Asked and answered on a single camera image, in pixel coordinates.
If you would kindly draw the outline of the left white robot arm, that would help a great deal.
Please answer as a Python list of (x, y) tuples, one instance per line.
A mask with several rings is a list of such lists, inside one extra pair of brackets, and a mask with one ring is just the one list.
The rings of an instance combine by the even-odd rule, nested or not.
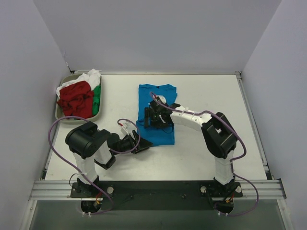
[(115, 163), (116, 155), (136, 154), (153, 146), (152, 142), (142, 138), (135, 130), (120, 138), (116, 133), (99, 130), (93, 122), (87, 122), (70, 131), (65, 143), (80, 169), (76, 189), (87, 197), (98, 193), (99, 176), (95, 165), (107, 170)]

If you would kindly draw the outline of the blue t shirt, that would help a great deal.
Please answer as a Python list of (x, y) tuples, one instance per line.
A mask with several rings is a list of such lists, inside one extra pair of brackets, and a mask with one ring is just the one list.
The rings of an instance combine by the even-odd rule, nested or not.
[(159, 107), (153, 102), (150, 93), (164, 97), (166, 104), (170, 106), (177, 97), (177, 88), (167, 85), (140, 84), (138, 89), (138, 120), (136, 124), (141, 132), (141, 137), (153, 144), (153, 146), (174, 145), (175, 134), (170, 118), (167, 116), (166, 109)]

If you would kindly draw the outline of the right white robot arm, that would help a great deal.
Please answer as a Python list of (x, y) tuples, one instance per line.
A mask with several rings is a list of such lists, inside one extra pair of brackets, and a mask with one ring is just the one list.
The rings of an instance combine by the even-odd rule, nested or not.
[(182, 125), (203, 134), (208, 151), (215, 157), (214, 179), (227, 185), (234, 179), (231, 158), (236, 148), (237, 137), (226, 116), (217, 112), (198, 114), (177, 103), (168, 105), (151, 101), (144, 109), (144, 127), (164, 129)]

